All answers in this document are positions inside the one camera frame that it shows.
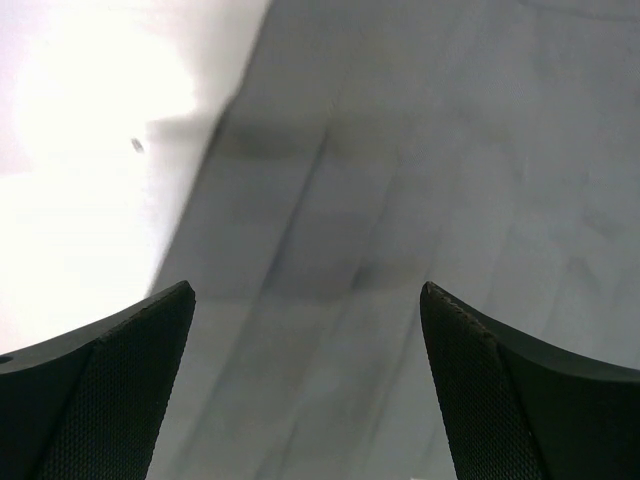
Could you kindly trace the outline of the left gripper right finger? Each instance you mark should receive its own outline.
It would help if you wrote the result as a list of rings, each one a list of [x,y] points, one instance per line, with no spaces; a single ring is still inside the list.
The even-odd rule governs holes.
[[[638,371],[539,340],[432,282],[420,317],[457,478],[638,479]]]

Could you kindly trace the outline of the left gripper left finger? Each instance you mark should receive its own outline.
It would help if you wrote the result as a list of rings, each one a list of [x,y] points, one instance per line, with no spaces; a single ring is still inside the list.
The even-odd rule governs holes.
[[[196,305],[186,281],[1,357],[4,479],[143,479]]]

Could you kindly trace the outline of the grey pleated skirt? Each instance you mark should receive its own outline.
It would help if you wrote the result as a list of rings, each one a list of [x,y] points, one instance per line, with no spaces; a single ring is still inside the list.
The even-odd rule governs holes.
[[[197,305],[153,479],[451,479],[432,281],[639,364],[635,1],[275,1],[155,286]]]

